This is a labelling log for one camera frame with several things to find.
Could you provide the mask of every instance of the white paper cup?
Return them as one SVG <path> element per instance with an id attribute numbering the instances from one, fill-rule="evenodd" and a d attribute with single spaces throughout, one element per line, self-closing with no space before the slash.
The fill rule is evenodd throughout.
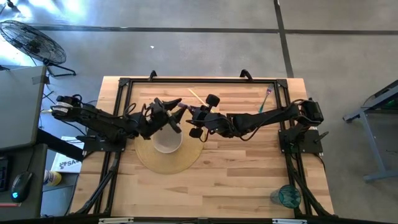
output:
<path id="1" fill-rule="evenodd" d="M 153 135 L 152 140 L 155 149 L 159 152 L 172 153 L 181 146 L 182 132 L 176 133 L 169 124 L 166 124 L 162 130 Z"/>

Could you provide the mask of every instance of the wooden table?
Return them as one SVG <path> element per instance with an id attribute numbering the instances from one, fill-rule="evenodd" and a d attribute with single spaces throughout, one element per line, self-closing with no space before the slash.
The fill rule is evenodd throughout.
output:
<path id="1" fill-rule="evenodd" d="M 98 108 L 113 112 L 119 78 L 104 77 Z M 287 81 L 292 101 L 307 99 L 303 79 L 288 78 Z M 264 99 L 267 85 L 136 83 L 131 102 L 137 103 L 136 110 L 155 97 L 165 101 L 181 97 L 184 103 L 200 105 L 187 88 L 203 100 L 209 93 L 219 96 L 221 101 L 215 110 L 220 113 L 255 114 Z M 126 91 L 122 96 L 120 113 L 125 96 Z M 264 110 L 275 108 L 273 91 Z M 212 135 L 191 168 L 172 175 L 156 174 L 143 166 L 134 150 L 133 140 L 128 141 L 119 166 L 112 216 L 293 217 L 291 209 L 274 205 L 269 199 L 272 191 L 289 183 L 285 157 L 279 149 L 279 129 L 279 124 L 264 126 L 248 142 Z M 83 161 L 71 211 L 81 208 L 97 187 L 103 157 L 104 153 L 96 152 Z M 333 213 L 322 163 L 312 154 L 303 154 L 302 157 L 309 189 L 324 208 Z M 105 189 L 101 208 L 105 206 L 107 197 L 108 189 Z"/>

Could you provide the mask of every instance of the green cup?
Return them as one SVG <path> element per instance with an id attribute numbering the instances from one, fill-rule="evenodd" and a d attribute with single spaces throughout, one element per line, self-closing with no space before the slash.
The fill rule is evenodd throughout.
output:
<path id="1" fill-rule="evenodd" d="M 271 193 L 271 201 L 287 208 L 297 208 L 301 202 L 301 194 L 292 185 L 285 185 Z"/>

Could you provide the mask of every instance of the floor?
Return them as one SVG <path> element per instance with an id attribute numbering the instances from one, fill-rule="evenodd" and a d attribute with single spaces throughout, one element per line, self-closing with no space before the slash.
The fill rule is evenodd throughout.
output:
<path id="1" fill-rule="evenodd" d="M 319 102 L 325 117 L 319 130 L 330 132 L 322 144 L 335 213 L 398 222 L 398 178 L 370 184 L 362 180 L 376 171 L 375 160 L 361 124 L 341 119 L 397 79 L 397 1 L 279 0 L 280 7 L 273 0 L 13 2 L 17 9 L 0 7 L 0 21 L 40 26 L 65 49 L 63 65 L 78 74 L 51 79 L 53 100 L 75 93 L 84 101 L 95 100 L 103 76 L 149 75 L 151 70 L 160 76 L 237 76 L 245 68 L 254 77 L 304 78 L 308 95 Z M 96 31 L 76 31 L 87 29 L 84 26 Z M 135 32 L 133 27 L 228 28 L 230 33 Z M 245 29 L 256 30 L 233 33 Z M 1 65 L 34 66 L 5 41 L 0 46 Z M 43 102 L 43 108 L 50 105 Z M 375 125 L 385 121 L 375 119 Z M 42 115 L 42 126 L 58 137 L 79 135 L 47 114 Z M 398 159 L 396 153 L 385 156 Z M 47 167 L 53 157 L 49 152 Z M 73 185 L 75 179 L 65 177 L 62 186 Z M 55 200 L 62 206 L 43 203 L 42 213 L 63 215 L 71 192 L 72 187 L 45 192 L 44 202 Z"/>

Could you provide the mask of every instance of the circular placemat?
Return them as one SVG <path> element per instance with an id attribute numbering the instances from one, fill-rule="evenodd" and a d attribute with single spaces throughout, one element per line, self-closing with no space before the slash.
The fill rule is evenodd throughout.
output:
<path id="1" fill-rule="evenodd" d="M 155 149 L 152 139 L 135 138 L 134 147 L 144 166 L 158 174 L 176 174 L 188 169 L 199 158 L 204 143 L 189 136 L 193 128 L 192 124 L 185 122 L 191 119 L 189 115 L 186 111 L 181 119 L 182 143 L 175 152 L 161 153 Z"/>

